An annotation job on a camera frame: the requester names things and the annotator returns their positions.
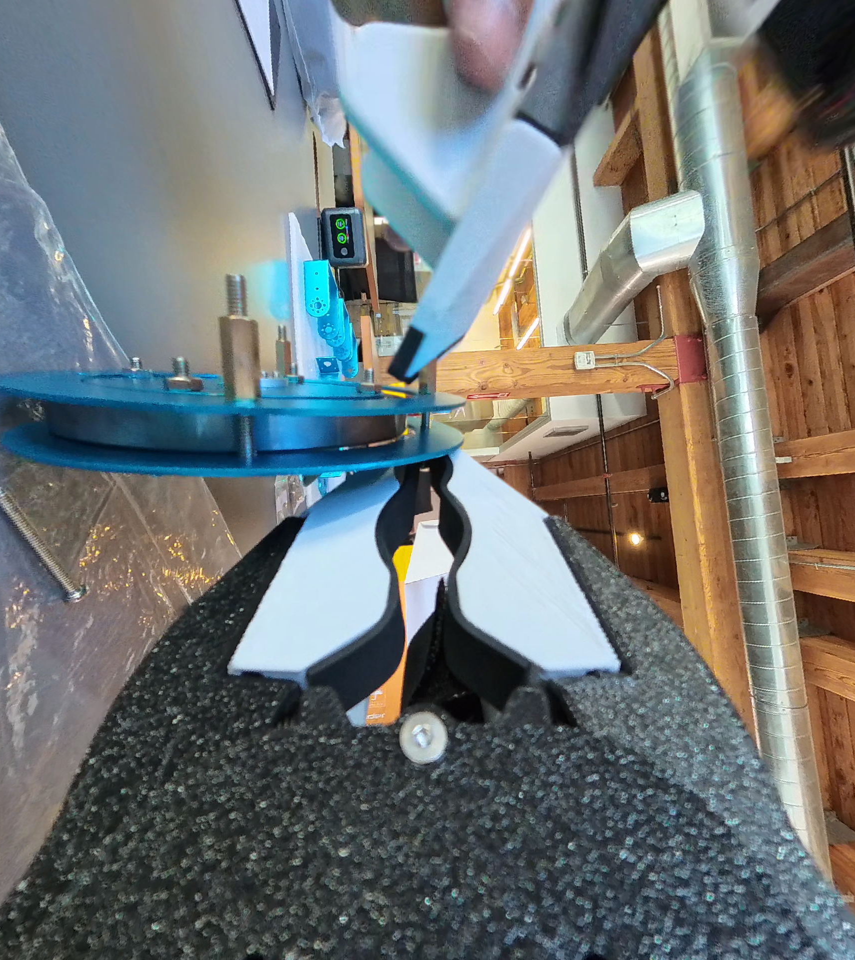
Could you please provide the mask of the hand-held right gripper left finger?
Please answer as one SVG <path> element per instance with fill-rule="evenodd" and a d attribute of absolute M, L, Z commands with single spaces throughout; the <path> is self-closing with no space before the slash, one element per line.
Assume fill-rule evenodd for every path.
<path fill-rule="evenodd" d="M 393 559 L 420 474 L 418 464 L 353 474 L 307 512 L 229 674 L 329 687 L 347 710 L 366 705 L 407 650 Z"/>

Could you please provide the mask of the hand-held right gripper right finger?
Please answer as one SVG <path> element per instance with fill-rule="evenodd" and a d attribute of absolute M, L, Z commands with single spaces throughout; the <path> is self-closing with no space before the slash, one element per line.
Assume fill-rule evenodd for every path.
<path fill-rule="evenodd" d="M 618 675 L 616 646 L 549 516 L 465 453 L 430 473 L 452 564 L 408 648 L 405 706 L 502 712 L 521 688 Z"/>

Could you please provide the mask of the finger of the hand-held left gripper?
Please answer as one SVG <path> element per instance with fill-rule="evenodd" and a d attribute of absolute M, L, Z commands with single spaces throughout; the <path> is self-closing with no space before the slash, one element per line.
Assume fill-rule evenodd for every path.
<path fill-rule="evenodd" d="M 516 118 L 446 238 L 427 217 L 404 215 L 397 223 L 433 276 L 389 366 L 393 378 L 413 380 L 468 333 L 572 145 L 572 125 L 554 139 L 529 119 Z"/>

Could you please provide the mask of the blue round metal turntable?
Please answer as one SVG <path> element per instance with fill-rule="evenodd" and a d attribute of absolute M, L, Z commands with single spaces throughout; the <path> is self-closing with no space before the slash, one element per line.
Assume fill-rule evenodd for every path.
<path fill-rule="evenodd" d="M 51 370 L 0 376 L 0 391 L 39 402 L 40 422 L 3 445 L 26 459 L 109 474 L 252 477 L 342 474 L 418 464 L 463 443 L 429 425 L 463 405 L 451 394 L 371 383 L 263 378 L 261 397 L 230 399 L 219 375 L 170 390 L 157 371 Z"/>

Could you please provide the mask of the person's left hand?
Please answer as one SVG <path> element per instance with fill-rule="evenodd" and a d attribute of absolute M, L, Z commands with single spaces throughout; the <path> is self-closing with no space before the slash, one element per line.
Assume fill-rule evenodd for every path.
<path fill-rule="evenodd" d="M 385 21 L 446 27 L 457 72 L 477 90 L 504 84 L 530 20 L 531 1 L 335 1 L 350 25 Z"/>

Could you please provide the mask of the black device green display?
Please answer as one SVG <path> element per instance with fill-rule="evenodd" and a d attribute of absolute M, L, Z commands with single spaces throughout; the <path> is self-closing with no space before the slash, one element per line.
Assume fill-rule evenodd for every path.
<path fill-rule="evenodd" d="M 334 268 L 365 267 L 364 219 L 357 207 L 326 208 L 319 217 L 323 256 Z"/>

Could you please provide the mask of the wooden column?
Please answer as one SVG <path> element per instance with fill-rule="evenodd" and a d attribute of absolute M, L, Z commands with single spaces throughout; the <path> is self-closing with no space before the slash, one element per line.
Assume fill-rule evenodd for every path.
<path fill-rule="evenodd" d="M 453 351 L 436 370 L 440 392 L 468 400 L 536 399 L 656 392 L 670 381 L 708 379 L 703 340 Z"/>

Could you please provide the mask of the white tray with blue parts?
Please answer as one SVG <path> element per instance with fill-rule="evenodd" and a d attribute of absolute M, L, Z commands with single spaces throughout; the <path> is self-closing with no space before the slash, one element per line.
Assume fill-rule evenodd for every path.
<path fill-rule="evenodd" d="M 317 320 L 311 316 L 305 301 L 305 263 L 314 260 L 316 250 L 305 239 L 295 212 L 287 214 L 285 226 L 286 251 L 290 286 L 291 318 L 289 334 L 292 360 L 298 374 L 306 380 L 319 379 L 317 358 L 327 357 L 327 344 L 318 336 Z"/>

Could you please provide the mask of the long metal screw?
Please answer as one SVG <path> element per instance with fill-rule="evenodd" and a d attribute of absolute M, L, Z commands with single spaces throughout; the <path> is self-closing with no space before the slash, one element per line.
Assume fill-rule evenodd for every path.
<path fill-rule="evenodd" d="M 87 588 L 75 581 L 74 577 L 61 563 L 61 560 L 55 556 L 25 511 L 14 500 L 9 491 L 1 486 L 0 510 L 26 542 L 26 545 L 30 547 L 42 567 L 58 585 L 64 601 L 75 603 L 82 600 L 87 595 Z"/>

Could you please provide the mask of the large clear plastic bag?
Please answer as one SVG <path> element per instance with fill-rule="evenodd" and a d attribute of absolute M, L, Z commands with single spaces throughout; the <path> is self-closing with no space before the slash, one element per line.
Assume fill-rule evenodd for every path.
<path fill-rule="evenodd" d="M 123 353 L 0 121 L 0 374 L 113 370 Z M 0 438 L 38 414 L 0 393 Z M 109 703 L 239 558 L 205 483 L 26 462 L 0 487 L 85 597 L 58 584 L 0 510 L 0 903 L 43 842 Z"/>

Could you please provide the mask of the blue metal bracket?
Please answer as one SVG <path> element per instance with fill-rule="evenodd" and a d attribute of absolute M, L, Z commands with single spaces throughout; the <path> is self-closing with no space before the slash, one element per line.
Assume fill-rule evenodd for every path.
<path fill-rule="evenodd" d="M 329 316 L 337 305 L 338 282 L 326 259 L 306 260 L 302 267 L 305 310 L 309 316 L 320 320 Z"/>
<path fill-rule="evenodd" d="M 325 316 L 318 318 L 317 326 L 326 346 L 326 353 L 317 358 L 320 375 L 355 378 L 359 373 L 359 342 L 342 298 L 330 302 Z"/>

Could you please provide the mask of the silver spiral air duct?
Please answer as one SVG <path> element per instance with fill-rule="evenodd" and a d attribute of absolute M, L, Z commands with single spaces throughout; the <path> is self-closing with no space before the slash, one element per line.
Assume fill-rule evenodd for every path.
<path fill-rule="evenodd" d="M 626 215 L 602 246 L 603 302 L 630 304 L 688 270 L 702 321 L 712 436 L 723 483 L 760 755 L 820 872 L 831 859 L 819 787 L 756 310 L 760 261 L 750 203 L 737 54 L 774 2 L 667 2 L 661 68 L 679 191 Z"/>

